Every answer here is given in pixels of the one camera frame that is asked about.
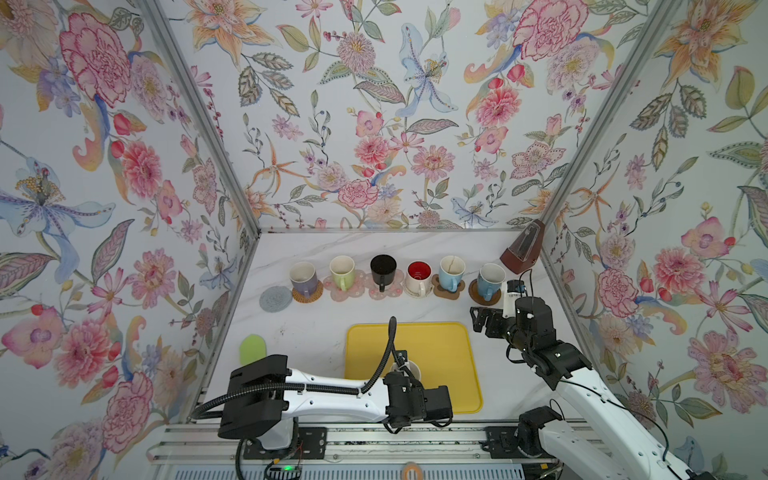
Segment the woven coaster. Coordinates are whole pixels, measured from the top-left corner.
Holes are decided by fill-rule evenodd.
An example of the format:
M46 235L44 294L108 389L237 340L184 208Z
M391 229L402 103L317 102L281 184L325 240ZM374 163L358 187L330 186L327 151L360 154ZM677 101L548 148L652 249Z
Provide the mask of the woven coaster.
M447 298L448 300L458 299L458 295L464 291L464 287L466 286L466 284L464 283L464 280L462 280L461 282L458 283L458 286L456 287L455 292L446 290L440 286L440 276L438 275L432 276L432 285L435 287L433 291L435 292L436 296L439 296L440 298Z
M301 293L297 292L296 289L293 289L293 299L299 303L312 303L315 300L319 299L323 295L323 284L321 282L317 283L317 290L315 290L315 293L312 294L310 298L306 298Z
M474 279L472 283L469 284L469 296L475 301L475 303L479 303L483 306L491 306L495 305L498 302L498 299L502 297L502 291L496 290L496 293L494 293L491 297L491 301L486 302L483 295L478 293L478 281L477 279Z

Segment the blue flower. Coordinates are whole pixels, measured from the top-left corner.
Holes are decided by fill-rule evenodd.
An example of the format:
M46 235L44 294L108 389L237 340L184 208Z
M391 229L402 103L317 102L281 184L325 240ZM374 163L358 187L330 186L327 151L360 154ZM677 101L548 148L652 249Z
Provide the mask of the blue flower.
M405 108L400 108L395 115L397 117L410 117L416 113L419 102L429 97L429 103L437 111L443 113L457 110L451 103L451 98L437 91L435 83L448 68L448 54L443 52L436 60L429 59L424 62L422 68L419 56L422 54L424 42L419 30L410 23L402 26L402 48L400 48L400 62L406 68L404 80L413 87L413 99Z
M468 200L463 198L453 197L451 202L453 203L454 213L458 214L458 219L462 222L466 222L470 228L474 227L476 224L488 228L498 222L498 220L492 220L481 215L483 207L482 202L478 202L470 207L467 207Z
M237 268L237 257L232 260L232 263L227 268L224 268L224 262L221 261L221 257L216 257L216 265L214 267L213 274L211 272L203 273L200 277L200 285L205 286L209 290L221 288L223 285L227 290L234 290L234 283L232 282L232 275Z
M32 157L27 158L29 170L16 171L16 189L24 198L14 197L0 189L0 218L8 221L13 234L25 237L30 232L42 232L54 237L61 251L61 260L54 274L56 283L63 283L78 268L80 256L68 235L75 226L95 228L109 221L114 204L85 202L76 207L58 204L65 199L59 190L53 169Z

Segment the blue mug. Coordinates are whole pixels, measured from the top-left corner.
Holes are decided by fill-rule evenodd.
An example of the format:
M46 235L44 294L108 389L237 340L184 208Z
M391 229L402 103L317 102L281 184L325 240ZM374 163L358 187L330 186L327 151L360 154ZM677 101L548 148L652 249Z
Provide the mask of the blue mug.
M464 260L456 255L448 255L440 260L440 286L444 290L455 293L459 282L462 281L464 270L466 269Z
M502 288L507 273L495 263L486 263L478 274L478 293L490 302L493 294Z

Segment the pink flower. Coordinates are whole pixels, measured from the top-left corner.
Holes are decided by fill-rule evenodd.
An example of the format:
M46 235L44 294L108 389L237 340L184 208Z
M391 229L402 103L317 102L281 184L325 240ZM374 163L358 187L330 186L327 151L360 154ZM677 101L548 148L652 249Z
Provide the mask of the pink flower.
M99 320L86 319L69 328L54 361L58 384L73 389L80 381L90 382L107 361L112 342L107 326Z
M514 178L533 177L538 172L563 158L564 148L551 148L544 142L535 141L525 152L512 155Z
M389 146L384 137L364 137L355 147L355 157L368 165L376 165L389 153Z
M160 213L160 217L165 220L165 223L170 224L170 218L176 217L182 210L176 189L170 180L166 180L157 192L157 211Z
M615 316L626 318L637 310L634 299L638 291L624 272L612 268L605 270L598 277L598 286L600 300Z
M693 292L704 281L704 264L683 248L663 248L656 255L654 273L661 286L672 293Z
M339 201L350 208L363 208L379 198L379 188L369 180L354 180L339 189Z
M410 136L406 132L402 132L400 134L400 139L398 140L395 137L390 138L390 140L395 144L395 146L392 148L393 150L397 151L402 148L402 151L408 153L408 147L414 147L419 144L424 143L423 138L416 139L416 134L410 134Z
M144 309L157 306L157 298L166 296L176 291L174 280L176 279L176 270L174 268L174 259L165 254L165 249L160 248L154 251L144 252L142 260L134 263L134 268L138 273L128 277L128 282L133 285L133 294L136 300L144 298Z
M2 344L24 363L40 369L51 361L61 338L61 317L54 307L47 308L38 318L22 320L2 336Z
M554 137L563 129L563 117L560 114L547 117L547 135Z
M118 383L101 423L107 450L120 453L139 435L149 418L152 394L152 381L142 372L136 372L130 382Z
M419 152L413 157L411 170L417 175L424 174L425 177L436 182L440 178L447 177L446 172L453 170L454 158L455 156L445 147L437 148L436 145L432 145L429 150L420 147Z
M147 109L156 121L165 115L165 87L157 67L143 55L134 55L131 62L131 89L134 98Z
M364 74L376 61L373 44L362 33L350 33L342 38L336 53L341 62L356 74Z
M485 150L490 154L495 154L502 145L502 141L507 137L507 127L490 127L475 141L475 151Z
M131 89L131 65L118 34L90 13L69 15L69 30L59 35L61 54L80 89L110 107Z
M512 46L522 45L521 58L552 56L576 39L587 15L582 0L534 0L523 12Z
M483 161L475 162L475 176L485 181L489 178L498 177L498 170L493 168L491 162L485 158Z
M720 297L717 293L718 286L718 282L710 281L710 295L707 295L701 290L696 289L696 294L699 296L701 301L712 307L707 310L707 316L712 318L715 316L715 313L719 312L720 318L723 319L725 326L727 326L732 332L736 332L736 329L733 328L733 325L736 325L742 330L749 332L752 329L752 326L738 316L735 316L734 313L736 315L746 315L750 313L751 310L741 305L727 306L728 303L731 303L737 296L739 296L739 292L731 289L725 292L722 297Z
M703 258L715 258L727 255L729 248L725 244L725 230L717 217L709 217L696 228L688 230L680 240L696 255Z
M181 236L188 243L195 243L200 239L203 232L203 224L197 220L182 220L181 221Z
M194 191L192 198L199 204L205 205L205 211L210 215L216 208L216 168L209 158L205 165L198 165L192 170Z
M503 125L520 110L522 100L512 87L494 88L478 106L477 120L483 127Z
M634 240L614 233L600 245L600 257L608 268L626 270L634 253Z
M123 176L131 190L141 198L151 198L163 177L160 157L143 141L132 141L123 152Z
M327 10L331 7L333 7L333 3L323 2L322 0L301 0L304 2L304 5L301 5L300 3L296 5L296 10L299 12L306 12L305 14L301 15L301 18L308 17L311 14L315 14L317 18L320 18L320 11Z
M731 408L739 413L748 413L755 403L766 406L766 390L759 384L768 380L768 370L750 363L757 358L753 349L736 350L739 336L735 332L729 329L725 333L707 332L703 344L690 339L688 356L699 363L694 368L694 388L712 393L712 400L719 406L725 406L727 393Z
M123 289L127 282L127 277L123 280L123 269L121 268L118 268L118 271L114 275L114 281L112 281L111 273L106 272L104 274L104 286L107 288L103 289L98 285L91 288L91 293L103 300L88 305L88 313L93 313L96 310L103 308L103 315L109 315L112 312L113 305L120 305L123 303L123 300L118 298L117 294L120 293L120 290Z
M192 65L190 67L190 72L192 72L192 77L194 77L194 81L197 84L198 87L213 87L214 84L205 83L205 81L210 79L210 73L207 71L204 71L201 74L197 74L197 65Z
M358 137L376 135L382 129L382 125L384 125L382 118L376 117L369 111L359 111L357 113L357 128L355 132Z

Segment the mug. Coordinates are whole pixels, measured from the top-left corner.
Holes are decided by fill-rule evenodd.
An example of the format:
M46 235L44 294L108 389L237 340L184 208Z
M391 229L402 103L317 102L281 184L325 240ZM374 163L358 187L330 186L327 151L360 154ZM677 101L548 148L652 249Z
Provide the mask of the mug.
M306 298L310 298L317 290L317 272L310 262L298 262L293 265L288 276L293 288Z
M440 260L440 286L444 290L455 293L459 282L462 281L464 270L466 269L464 260L456 255L448 255Z
M395 270L397 262L389 255L376 255L371 260L371 273L373 282L379 285L379 292L384 291L384 287L395 281Z
M347 255L339 255L331 260L330 264L333 282L343 292L346 292L355 284L355 260Z
M419 298L427 296L429 293L429 277L432 275L432 269L424 262L413 262L408 265L408 276L406 277L406 288L413 295Z
M478 274L478 293L486 302L490 302L493 294L502 288L507 273L495 263L486 263Z

